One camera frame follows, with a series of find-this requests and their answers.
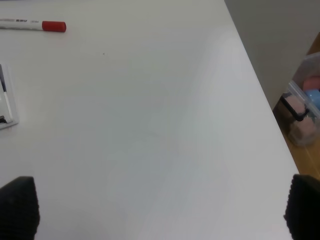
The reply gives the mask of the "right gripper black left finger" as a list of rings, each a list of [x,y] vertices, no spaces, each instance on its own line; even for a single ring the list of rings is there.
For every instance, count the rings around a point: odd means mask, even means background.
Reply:
[[[19,176],[0,188],[0,238],[33,240],[40,224],[35,180]]]

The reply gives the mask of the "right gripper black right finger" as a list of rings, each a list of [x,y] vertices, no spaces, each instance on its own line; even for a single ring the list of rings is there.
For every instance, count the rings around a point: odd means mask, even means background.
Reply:
[[[320,238],[320,181],[310,175],[295,174],[291,181],[284,214],[294,240]]]

